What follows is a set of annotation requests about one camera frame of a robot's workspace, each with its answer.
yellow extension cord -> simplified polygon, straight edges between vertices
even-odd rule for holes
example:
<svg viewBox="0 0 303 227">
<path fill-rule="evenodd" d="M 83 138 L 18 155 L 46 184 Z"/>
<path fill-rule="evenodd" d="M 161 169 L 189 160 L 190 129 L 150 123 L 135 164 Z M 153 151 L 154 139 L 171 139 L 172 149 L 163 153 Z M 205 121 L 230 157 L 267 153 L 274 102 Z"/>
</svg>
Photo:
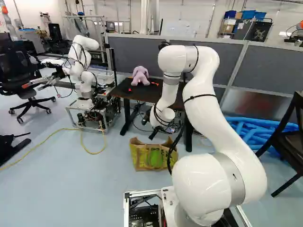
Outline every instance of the yellow extension cord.
<svg viewBox="0 0 303 227">
<path fill-rule="evenodd" d="M 96 153 L 93 153 L 93 152 L 90 152 L 90 151 L 85 147 L 85 145 L 83 144 L 83 133 L 82 133 L 82 130 L 81 130 L 81 129 L 66 129 L 66 128 L 62 128 L 62 129 L 56 130 L 55 132 L 53 132 L 52 134 L 50 134 L 45 140 L 43 140 L 41 143 L 39 143 L 39 144 L 37 144 L 36 146 L 34 146 L 33 148 L 31 148 L 31 149 L 30 149 L 22 158 L 18 159 L 17 161 L 15 161 L 15 162 L 13 162 L 13 163 L 11 163 L 11 164 L 8 164 L 8 165 L 5 166 L 5 167 L 0 168 L 0 171 L 6 169 L 6 168 L 8 168 L 8 167 L 11 167 L 11 166 L 13 166 L 13 165 L 15 165 L 15 164 L 17 164 L 17 163 L 20 162 L 22 159 L 24 159 L 30 152 L 32 152 L 33 150 L 35 150 L 35 149 L 36 149 L 37 147 L 39 147 L 40 145 L 44 144 L 50 137 L 52 137 L 54 134 L 56 134 L 57 132 L 62 131 L 62 130 L 71 130 L 71 131 L 72 131 L 72 130 L 77 130 L 77 131 L 80 131 L 80 143 L 81 143 L 81 146 L 83 147 L 83 149 L 84 149 L 87 153 L 89 153 L 89 154 L 91 154 L 91 155 L 100 154 L 103 150 L 105 150 L 105 148 L 106 148 L 106 146 L 107 146 L 106 136 L 105 136 L 103 130 L 102 130 L 102 134 L 103 134 L 103 137 L 104 137 L 104 146 L 103 146 L 103 148 L 101 149 L 101 151 L 96 152 Z"/>
</svg>

dark wooden desk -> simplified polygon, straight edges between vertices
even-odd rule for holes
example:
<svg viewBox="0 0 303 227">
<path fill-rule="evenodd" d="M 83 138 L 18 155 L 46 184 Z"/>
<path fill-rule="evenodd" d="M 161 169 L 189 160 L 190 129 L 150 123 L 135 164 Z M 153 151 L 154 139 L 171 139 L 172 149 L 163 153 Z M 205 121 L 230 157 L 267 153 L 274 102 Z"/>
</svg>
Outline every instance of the dark wooden desk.
<svg viewBox="0 0 303 227">
<path fill-rule="evenodd" d="M 132 86 L 131 82 L 133 79 L 131 78 L 126 78 L 125 80 L 122 81 L 116 88 L 114 88 L 111 92 L 110 95 L 114 97 L 119 97 L 123 98 L 123 103 L 124 103 L 124 109 L 125 109 L 125 124 L 120 131 L 120 135 L 124 136 L 129 129 L 129 126 L 131 125 L 132 121 L 138 114 L 139 109 L 135 108 L 132 112 L 130 113 L 130 99 L 132 100 L 138 100 L 142 102 L 148 102 L 148 103 L 156 103 L 162 93 L 162 86 L 163 86 L 163 80 L 162 79 L 154 79 L 151 78 L 149 81 L 151 82 L 151 85 L 149 86 L 144 86 L 142 83 L 140 83 L 138 86 Z M 178 93 L 177 93 L 177 98 L 175 103 L 170 106 L 170 108 L 174 110 L 184 110 L 184 104 L 183 104 L 183 99 L 182 99 L 182 91 L 184 88 L 185 84 L 180 83 L 179 88 L 178 88 Z M 191 152 L 192 151 L 192 134 L 194 131 L 193 126 L 189 122 L 187 115 L 185 113 L 185 145 L 186 145 L 186 151 Z"/>
</svg>

chair leg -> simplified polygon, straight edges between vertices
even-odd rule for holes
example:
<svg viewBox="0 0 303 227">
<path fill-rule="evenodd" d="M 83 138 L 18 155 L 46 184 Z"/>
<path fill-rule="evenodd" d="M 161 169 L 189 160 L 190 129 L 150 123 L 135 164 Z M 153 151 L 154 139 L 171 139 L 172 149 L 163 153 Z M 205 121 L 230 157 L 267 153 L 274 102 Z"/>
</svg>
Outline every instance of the chair leg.
<svg viewBox="0 0 303 227">
<path fill-rule="evenodd" d="M 52 100 L 52 99 L 56 99 L 56 97 L 50 97 L 50 98 L 41 98 L 41 99 L 36 99 L 36 100 L 33 100 L 34 103 L 41 103 L 41 102 L 46 102 L 46 101 L 49 101 L 49 100 Z"/>
<path fill-rule="evenodd" d="M 50 109 L 50 108 L 45 107 L 45 106 L 42 106 L 42 105 L 40 105 L 40 104 L 38 104 L 38 103 L 36 103 L 35 106 L 36 106 L 36 107 L 39 107 L 39 108 L 41 108 L 41 109 L 45 109 L 45 110 L 49 110 L 49 109 Z"/>
<path fill-rule="evenodd" d="M 32 105 L 30 103 L 27 104 L 27 106 L 24 108 L 24 110 L 22 111 L 22 113 L 17 117 L 21 118 L 23 115 L 25 115 L 25 113 L 32 107 Z"/>
<path fill-rule="evenodd" d="M 270 140 L 267 140 L 266 143 L 256 152 L 256 156 L 260 157 L 261 155 L 263 155 L 265 153 L 265 151 L 267 151 L 267 149 L 271 146 L 270 144 Z"/>
<path fill-rule="evenodd" d="M 23 104 L 18 105 L 18 106 L 16 106 L 16 107 L 12 107 L 12 108 L 10 108 L 10 110 L 17 110 L 17 109 L 21 109 L 21 108 L 23 108 L 23 107 L 26 107 L 28 104 L 29 104 L 29 102 L 27 102 L 27 103 L 23 103 Z"/>
<path fill-rule="evenodd" d="M 301 177 L 300 174 L 296 174 L 294 177 L 292 177 L 289 181 L 287 181 L 285 184 L 283 184 L 281 187 L 279 187 L 277 190 L 275 190 L 273 193 L 271 193 L 272 197 L 276 197 L 279 193 L 284 191 L 286 188 L 288 188 L 292 183 L 294 183 L 296 180 L 298 180 Z"/>
</svg>

computer monitor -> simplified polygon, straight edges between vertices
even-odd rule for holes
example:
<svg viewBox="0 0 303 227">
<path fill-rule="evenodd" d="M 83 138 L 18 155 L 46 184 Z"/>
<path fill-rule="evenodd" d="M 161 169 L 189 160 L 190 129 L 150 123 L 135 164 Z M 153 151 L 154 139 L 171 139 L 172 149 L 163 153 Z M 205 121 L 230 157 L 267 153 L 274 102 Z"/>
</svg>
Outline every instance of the computer monitor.
<svg viewBox="0 0 303 227">
<path fill-rule="evenodd" d="M 116 30 L 115 23 L 112 21 L 107 21 L 106 30 L 107 30 L 107 32 L 114 32 Z"/>
<path fill-rule="evenodd" d="M 12 41 L 9 32 L 0 33 L 0 42 L 2 41 Z"/>
<path fill-rule="evenodd" d="M 50 33 L 49 35 L 55 43 L 60 43 L 63 40 L 59 24 L 49 23 L 48 29 Z"/>
</svg>

yellow bag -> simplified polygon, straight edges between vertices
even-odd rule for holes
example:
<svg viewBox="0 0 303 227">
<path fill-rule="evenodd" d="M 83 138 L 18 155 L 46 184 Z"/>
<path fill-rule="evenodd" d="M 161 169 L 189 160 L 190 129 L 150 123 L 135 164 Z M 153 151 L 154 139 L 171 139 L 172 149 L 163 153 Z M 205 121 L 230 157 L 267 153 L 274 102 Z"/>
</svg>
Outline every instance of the yellow bag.
<svg viewBox="0 0 303 227">
<path fill-rule="evenodd" d="M 172 139 L 163 144 L 144 144 L 136 137 L 129 140 L 131 155 L 136 171 L 163 170 L 167 168 L 167 155 L 173 143 Z M 178 160 L 177 148 L 170 155 L 170 166 L 173 168 Z"/>
</svg>

